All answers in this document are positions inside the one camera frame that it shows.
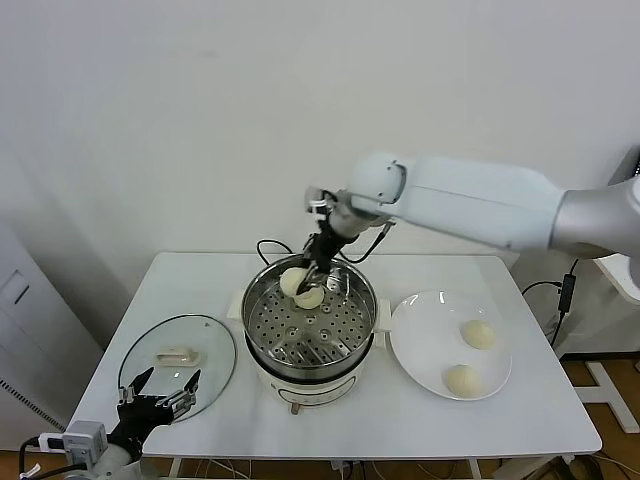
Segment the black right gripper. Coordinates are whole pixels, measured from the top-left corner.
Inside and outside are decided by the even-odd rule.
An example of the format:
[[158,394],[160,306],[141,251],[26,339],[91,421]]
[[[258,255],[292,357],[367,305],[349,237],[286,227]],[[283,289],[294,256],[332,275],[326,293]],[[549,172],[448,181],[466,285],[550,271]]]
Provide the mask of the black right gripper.
[[320,222],[319,229],[314,238],[307,240],[302,251],[301,267],[307,271],[298,285],[298,295],[322,287],[325,283],[324,273],[330,272],[332,260],[350,243],[348,237],[336,233],[327,221]]

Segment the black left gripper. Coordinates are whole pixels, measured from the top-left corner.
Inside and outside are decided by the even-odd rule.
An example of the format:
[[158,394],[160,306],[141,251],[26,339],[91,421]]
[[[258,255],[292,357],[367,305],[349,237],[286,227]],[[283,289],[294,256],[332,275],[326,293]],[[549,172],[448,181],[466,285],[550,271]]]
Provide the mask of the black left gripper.
[[154,429],[167,426],[195,405],[201,370],[198,369],[182,389],[168,396],[138,395],[147,384],[154,369],[136,375],[126,387],[119,387],[117,407],[119,422],[108,434],[109,444],[124,450],[142,450]]

